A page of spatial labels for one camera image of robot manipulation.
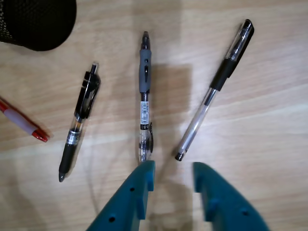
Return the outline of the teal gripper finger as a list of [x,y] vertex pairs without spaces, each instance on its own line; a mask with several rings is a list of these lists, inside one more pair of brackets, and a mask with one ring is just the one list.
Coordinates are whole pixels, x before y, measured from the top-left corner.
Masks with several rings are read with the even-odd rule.
[[138,165],[87,228],[89,231],[138,231],[154,190],[155,161]]
[[268,231],[259,212],[209,165],[193,163],[194,190],[214,231]]

